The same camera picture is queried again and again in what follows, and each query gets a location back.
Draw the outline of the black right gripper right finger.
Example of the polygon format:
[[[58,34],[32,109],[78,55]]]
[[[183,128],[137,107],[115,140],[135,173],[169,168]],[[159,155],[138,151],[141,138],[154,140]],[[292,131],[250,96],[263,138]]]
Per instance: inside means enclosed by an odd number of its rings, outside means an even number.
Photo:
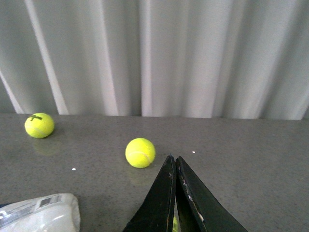
[[[245,232],[183,157],[176,161],[176,202],[182,232]]]

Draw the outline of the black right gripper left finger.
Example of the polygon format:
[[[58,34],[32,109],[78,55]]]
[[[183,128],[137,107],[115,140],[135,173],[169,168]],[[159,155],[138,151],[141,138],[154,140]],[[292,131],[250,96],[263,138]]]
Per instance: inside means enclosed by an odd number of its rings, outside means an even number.
[[[173,231],[176,194],[176,165],[168,155],[138,211],[123,229],[125,232]]]

